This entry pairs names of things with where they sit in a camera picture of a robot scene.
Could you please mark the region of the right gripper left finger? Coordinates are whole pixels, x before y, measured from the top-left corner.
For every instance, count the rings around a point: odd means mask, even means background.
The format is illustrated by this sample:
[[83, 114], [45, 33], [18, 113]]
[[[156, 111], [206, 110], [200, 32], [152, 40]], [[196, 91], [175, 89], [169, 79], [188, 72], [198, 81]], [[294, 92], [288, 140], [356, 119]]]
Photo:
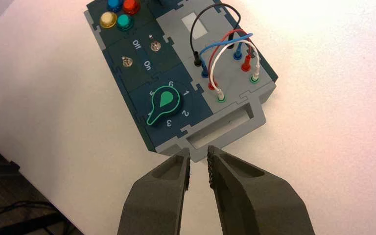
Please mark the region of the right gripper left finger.
[[131, 187], [120, 217], [119, 235], [178, 235], [189, 186], [190, 152], [180, 150]]

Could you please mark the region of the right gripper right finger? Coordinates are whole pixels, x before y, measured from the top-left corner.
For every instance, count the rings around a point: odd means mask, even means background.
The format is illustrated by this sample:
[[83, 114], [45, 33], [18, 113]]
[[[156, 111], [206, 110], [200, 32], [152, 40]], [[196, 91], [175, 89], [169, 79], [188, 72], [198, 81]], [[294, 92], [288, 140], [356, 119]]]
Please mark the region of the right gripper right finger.
[[313, 235], [305, 203], [284, 179], [208, 147], [210, 187], [225, 235]]

